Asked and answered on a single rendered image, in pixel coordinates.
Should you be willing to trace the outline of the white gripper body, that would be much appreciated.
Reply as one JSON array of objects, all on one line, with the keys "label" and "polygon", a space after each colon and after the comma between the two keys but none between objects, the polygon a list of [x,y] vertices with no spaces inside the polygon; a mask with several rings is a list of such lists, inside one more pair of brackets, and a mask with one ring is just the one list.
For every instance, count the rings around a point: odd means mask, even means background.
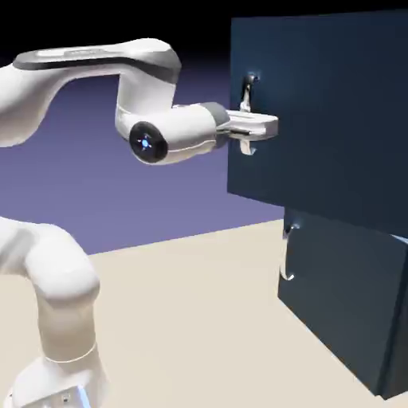
[{"label": "white gripper body", "polygon": [[233,139],[271,139],[278,135],[276,116],[227,110],[229,121],[217,126],[217,133],[226,133]]}]

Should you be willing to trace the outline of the large dark blue cabinet door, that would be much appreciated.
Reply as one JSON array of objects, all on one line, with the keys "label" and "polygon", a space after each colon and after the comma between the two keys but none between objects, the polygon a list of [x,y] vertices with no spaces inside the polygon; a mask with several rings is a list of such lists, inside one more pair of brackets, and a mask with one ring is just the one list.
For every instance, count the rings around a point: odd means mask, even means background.
[{"label": "large dark blue cabinet door", "polygon": [[408,10],[231,23],[230,103],[278,135],[228,152],[230,193],[408,237]]}]

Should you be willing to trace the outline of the long curved silver door handle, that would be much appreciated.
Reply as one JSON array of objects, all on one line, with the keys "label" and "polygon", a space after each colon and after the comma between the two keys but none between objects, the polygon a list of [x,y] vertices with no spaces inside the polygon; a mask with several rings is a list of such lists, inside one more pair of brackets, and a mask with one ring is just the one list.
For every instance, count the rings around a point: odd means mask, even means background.
[{"label": "long curved silver door handle", "polygon": [[[251,112],[251,95],[253,84],[258,81],[258,76],[255,73],[247,73],[242,81],[241,88],[241,102],[239,110],[242,112]],[[254,155],[256,148],[251,147],[251,143],[248,140],[240,141],[240,149],[244,155]]]}]

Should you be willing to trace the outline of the small dark blue cabinet door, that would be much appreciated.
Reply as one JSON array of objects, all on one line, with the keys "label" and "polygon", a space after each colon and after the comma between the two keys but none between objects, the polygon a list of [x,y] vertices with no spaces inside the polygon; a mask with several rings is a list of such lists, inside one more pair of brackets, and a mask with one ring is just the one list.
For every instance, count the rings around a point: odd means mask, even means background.
[{"label": "small dark blue cabinet door", "polygon": [[284,212],[280,300],[374,395],[408,392],[408,238]]}]

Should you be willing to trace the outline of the dark blue cabinet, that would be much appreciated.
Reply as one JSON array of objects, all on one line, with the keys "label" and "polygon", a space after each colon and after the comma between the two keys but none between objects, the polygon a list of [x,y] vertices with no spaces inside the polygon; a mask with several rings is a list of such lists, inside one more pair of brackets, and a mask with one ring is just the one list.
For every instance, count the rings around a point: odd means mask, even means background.
[{"label": "dark blue cabinet", "polygon": [[408,395],[408,10],[235,18],[230,101],[279,133],[228,191],[284,208],[280,300],[372,393]]}]

